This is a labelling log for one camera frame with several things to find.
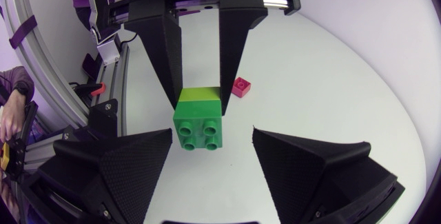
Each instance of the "red clip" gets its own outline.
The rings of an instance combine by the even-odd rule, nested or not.
[[[105,91],[105,84],[103,82],[101,82],[100,84],[101,84],[101,88],[99,88],[98,90],[94,90],[90,93],[92,96],[98,96],[99,94]]]
[[[238,77],[234,81],[232,92],[236,96],[242,98],[243,96],[245,96],[245,94],[247,94],[247,92],[249,92],[249,89],[251,89],[251,83],[241,77]]]

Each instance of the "cable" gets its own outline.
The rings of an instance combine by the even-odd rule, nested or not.
[[[124,43],[132,42],[133,40],[135,40],[137,38],[137,36],[138,36],[138,34],[135,34],[135,36],[133,38],[131,38],[130,40],[121,42],[121,46],[123,46]]]

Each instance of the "black cable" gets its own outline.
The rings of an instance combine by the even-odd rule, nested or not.
[[[77,83],[77,82],[70,82],[70,83],[69,83],[69,85],[76,85],[76,86],[80,86],[80,84],[79,84],[79,83]]]
[[[131,38],[130,40],[121,42],[121,46],[123,46],[124,43],[132,42],[133,40],[135,40],[137,38],[137,36],[138,36],[138,34],[135,34],[135,36],[133,38]]]

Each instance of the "textured black surface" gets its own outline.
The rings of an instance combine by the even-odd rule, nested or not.
[[[219,0],[220,100],[227,111],[248,30],[267,15],[263,0]]]
[[[94,142],[56,141],[57,156],[98,170],[128,223],[142,223],[172,144],[160,130]]]
[[[166,12],[165,0],[143,0],[130,4],[125,29],[139,35],[156,75],[176,108],[183,87],[181,28]]]
[[[254,130],[258,155],[281,223],[299,223],[327,167],[369,155],[368,143],[334,144]]]
[[[254,130],[282,224],[375,223],[404,188],[369,158],[366,142],[336,144]]]
[[[325,169],[325,161],[254,130],[253,143],[281,223],[298,223]]]

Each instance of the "lego block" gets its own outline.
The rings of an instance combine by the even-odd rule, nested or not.
[[[251,83],[238,77],[234,81],[232,93],[242,98],[247,92],[249,92],[249,89],[251,89]]]
[[[218,88],[188,88],[183,92],[173,116],[181,147],[188,151],[222,147],[222,105]]]
[[[0,158],[0,167],[3,171],[6,171],[9,161],[10,161],[9,145],[7,143],[4,143],[3,147],[1,148],[1,158]]]
[[[179,101],[211,101],[219,99],[219,87],[185,88],[182,89],[179,96]]]

